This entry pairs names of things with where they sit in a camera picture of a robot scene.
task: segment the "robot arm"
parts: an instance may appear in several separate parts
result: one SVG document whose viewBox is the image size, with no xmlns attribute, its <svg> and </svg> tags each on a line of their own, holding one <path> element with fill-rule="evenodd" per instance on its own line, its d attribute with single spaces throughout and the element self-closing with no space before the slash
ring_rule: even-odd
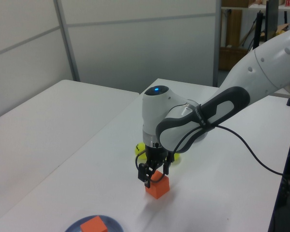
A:
<svg viewBox="0 0 290 232">
<path fill-rule="evenodd" d="M 230 71 L 218 91 L 198 105 L 167 87 L 152 87 L 143 98 L 143 141 L 147 162 L 139 165 L 139 179 L 150 186 L 154 171 L 172 161 L 172 152 L 187 151 L 202 134 L 250 104 L 290 83 L 290 30 L 257 47 Z"/>
</svg>

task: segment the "gray plate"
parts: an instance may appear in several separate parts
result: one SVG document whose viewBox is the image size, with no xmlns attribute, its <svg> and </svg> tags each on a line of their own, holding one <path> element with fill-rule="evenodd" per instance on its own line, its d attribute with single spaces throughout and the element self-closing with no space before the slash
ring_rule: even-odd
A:
<svg viewBox="0 0 290 232">
<path fill-rule="evenodd" d="M 66 232 L 81 232 L 80 226 L 83 223 L 89 221 L 90 219 L 92 219 L 96 216 L 99 216 L 101 218 L 103 223 L 106 225 L 108 232 L 124 232 L 124 230 L 121 228 L 120 224 L 115 219 L 112 219 L 111 217 L 104 216 L 104 215 L 92 215 L 92 216 L 82 218 L 82 219 L 78 220 L 77 222 L 75 222 L 74 224 L 72 224 L 66 230 Z"/>
</svg>

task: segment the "shelf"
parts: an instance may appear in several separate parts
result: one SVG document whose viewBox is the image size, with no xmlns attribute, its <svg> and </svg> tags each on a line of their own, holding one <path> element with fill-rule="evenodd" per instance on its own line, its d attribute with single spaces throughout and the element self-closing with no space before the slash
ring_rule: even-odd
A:
<svg viewBox="0 0 290 232">
<path fill-rule="evenodd" d="M 242 7 L 222 7 L 222 9 L 231 9 L 231 10 L 265 10 L 265 5 L 252 4 L 249 8 Z M 280 5 L 278 7 L 279 11 L 290 11 L 290 6 Z"/>
</svg>

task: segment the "tennis ball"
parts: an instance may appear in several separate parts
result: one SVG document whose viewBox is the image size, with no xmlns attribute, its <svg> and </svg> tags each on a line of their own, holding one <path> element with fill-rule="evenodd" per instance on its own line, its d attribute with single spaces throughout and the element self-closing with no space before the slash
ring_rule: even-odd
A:
<svg viewBox="0 0 290 232">
<path fill-rule="evenodd" d="M 180 157 L 180 154 L 179 153 L 175 153 L 174 154 L 174 160 L 178 160 L 179 157 Z"/>
<path fill-rule="evenodd" d="M 135 146 L 135 150 L 134 150 L 134 153 L 135 155 L 137 156 L 140 152 L 144 151 L 145 150 L 145 144 L 144 143 L 138 143 L 136 146 Z M 141 154 L 139 156 L 139 159 L 141 160 L 145 160 L 147 159 L 146 157 L 146 153 L 144 152 L 143 154 Z"/>
</svg>

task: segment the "white wall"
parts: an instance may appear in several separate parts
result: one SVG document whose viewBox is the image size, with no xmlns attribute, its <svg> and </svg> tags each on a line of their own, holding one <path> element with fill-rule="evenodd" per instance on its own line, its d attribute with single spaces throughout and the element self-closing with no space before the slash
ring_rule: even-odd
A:
<svg viewBox="0 0 290 232">
<path fill-rule="evenodd" d="M 53 0 L 0 0 L 0 116 L 72 80 Z"/>
<path fill-rule="evenodd" d="M 213 84 L 216 0 L 60 0 L 82 82 L 142 92 Z"/>
</svg>

